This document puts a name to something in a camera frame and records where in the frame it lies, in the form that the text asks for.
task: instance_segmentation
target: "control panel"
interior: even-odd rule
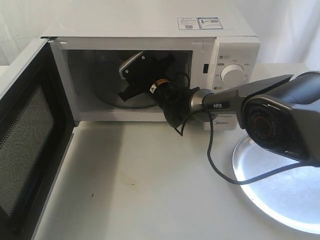
[[[250,81],[260,43],[255,36],[217,37],[211,54],[208,89],[218,93]],[[219,115],[213,122],[215,130],[234,130],[234,114]]]

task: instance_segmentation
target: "mesh screen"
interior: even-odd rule
[[[0,140],[0,207],[9,216],[53,127],[54,118],[39,85]]]

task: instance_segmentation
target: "white backdrop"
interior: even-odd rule
[[[0,65],[10,64],[70,1],[0,0]],[[305,62],[320,69],[320,0],[233,2],[261,42],[259,63]]]

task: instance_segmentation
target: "brand logo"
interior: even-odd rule
[[[213,108],[214,108],[214,109],[222,109],[222,108],[223,108],[223,106],[222,106],[222,104],[221,104],[221,103],[218,103],[218,104],[212,104],[212,106],[213,106]]]
[[[227,121],[213,121],[213,124],[214,125],[224,125],[224,124],[228,124],[228,122]]]

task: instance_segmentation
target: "white microwave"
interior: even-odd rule
[[[147,95],[119,98],[127,58],[171,54],[168,76],[220,92],[250,80],[259,47],[226,0],[74,1],[0,77],[0,236],[30,239],[77,123],[165,121]]]

